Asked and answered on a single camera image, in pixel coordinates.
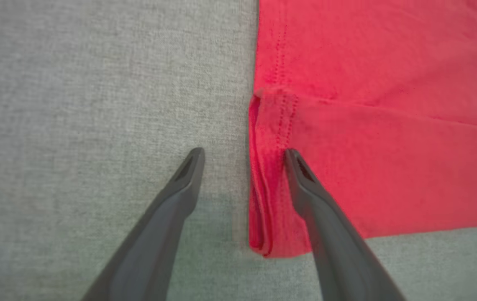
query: gray cloth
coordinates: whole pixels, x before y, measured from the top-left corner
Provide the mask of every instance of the gray cloth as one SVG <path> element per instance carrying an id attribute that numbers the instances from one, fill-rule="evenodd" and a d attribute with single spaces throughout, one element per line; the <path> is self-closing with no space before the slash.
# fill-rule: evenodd
<path id="1" fill-rule="evenodd" d="M 79 299 L 206 150 L 169 300 L 319 300 L 247 246 L 257 0 L 0 0 L 0 300 Z M 477 299 L 477 229 L 369 240 L 409 300 Z"/>

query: red t-shirt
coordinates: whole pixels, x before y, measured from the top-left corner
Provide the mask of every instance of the red t-shirt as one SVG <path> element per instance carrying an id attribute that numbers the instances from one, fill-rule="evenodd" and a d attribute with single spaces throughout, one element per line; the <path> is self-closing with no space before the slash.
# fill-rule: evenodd
<path id="1" fill-rule="evenodd" d="M 284 150 L 364 237 L 477 226 L 477 0 L 260 0 L 250 246 L 311 250 Z"/>

